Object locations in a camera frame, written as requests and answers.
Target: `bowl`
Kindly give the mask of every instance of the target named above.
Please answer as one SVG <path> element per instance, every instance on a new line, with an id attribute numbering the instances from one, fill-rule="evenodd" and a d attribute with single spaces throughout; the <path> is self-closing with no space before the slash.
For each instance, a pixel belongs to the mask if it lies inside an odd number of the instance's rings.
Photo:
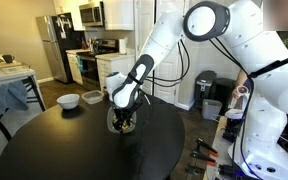
<path id="1" fill-rule="evenodd" d="M 63 109 L 73 109 L 78 105 L 78 101 L 80 99 L 80 95 L 78 94 L 66 94 L 64 96 L 59 97 L 56 102 Z"/>

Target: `countertop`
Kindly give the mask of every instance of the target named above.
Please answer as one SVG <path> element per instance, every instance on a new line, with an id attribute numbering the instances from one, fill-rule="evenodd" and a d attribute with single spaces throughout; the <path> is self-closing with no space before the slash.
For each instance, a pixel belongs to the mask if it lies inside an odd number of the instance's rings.
<path id="1" fill-rule="evenodd" d="M 115 60 L 122 60 L 125 58 L 134 58 L 134 54 L 126 54 L 126 55 L 121 55 L 119 53 L 110 53 L 110 54 L 101 54 L 95 56 L 97 59 L 102 59 L 102 60 L 107 60 L 107 61 L 115 61 Z"/>
<path id="2" fill-rule="evenodd" d="M 66 50 L 67 53 L 70 53 L 70 54 L 76 54 L 76 53 L 79 53 L 79 52 L 88 52 L 90 51 L 90 49 L 71 49 L 71 50 Z"/>

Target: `oven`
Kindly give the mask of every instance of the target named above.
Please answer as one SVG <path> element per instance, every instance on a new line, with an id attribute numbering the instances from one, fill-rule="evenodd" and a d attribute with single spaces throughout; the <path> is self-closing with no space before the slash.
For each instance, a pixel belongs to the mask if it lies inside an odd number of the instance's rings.
<path id="1" fill-rule="evenodd" d="M 80 65 L 82 66 L 81 76 L 83 87 L 87 90 L 100 90 L 100 82 L 97 71 L 96 58 L 91 56 L 80 56 Z"/>
<path id="2" fill-rule="evenodd" d="M 79 52 L 83 86 L 87 90 L 100 90 L 96 55 L 118 52 L 118 40 L 98 39 L 94 52 Z"/>

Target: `round black table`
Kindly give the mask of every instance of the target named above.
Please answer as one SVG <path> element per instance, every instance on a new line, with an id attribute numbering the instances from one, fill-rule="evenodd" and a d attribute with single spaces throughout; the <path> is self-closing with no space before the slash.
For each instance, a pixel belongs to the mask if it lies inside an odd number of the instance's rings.
<path id="1" fill-rule="evenodd" d="M 0 157 L 0 180 L 165 179 L 178 162 L 185 139 L 176 109 L 143 99 L 136 128 L 108 130 L 108 100 L 73 110 L 56 105 L 23 126 Z"/>

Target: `trash can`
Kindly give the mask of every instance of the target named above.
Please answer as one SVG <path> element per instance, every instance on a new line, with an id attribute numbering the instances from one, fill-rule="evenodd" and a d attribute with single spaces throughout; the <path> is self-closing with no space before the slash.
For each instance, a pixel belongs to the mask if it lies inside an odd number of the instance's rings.
<path id="1" fill-rule="evenodd" d="M 219 78 L 214 81 L 212 91 L 214 91 L 214 99 L 220 101 L 223 105 L 220 115 L 224 115 L 228 110 L 228 105 L 232 98 L 232 91 L 235 87 L 235 80 L 227 78 Z"/>
<path id="2" fill-rule="evenodd" d="M 202 108 L 204 99 L 213 99 L 214 94 L 211 93 L 213 82 L 216 78 L 214 71 L 203 71 L 195 80 L 195 106 Z"/>
<path id="3" fill-rule="evenodd" d="M 222 103 L 212 99 L 203 100 L 202 116 L 207 120 L 215 120 L 219 116 Z"/>

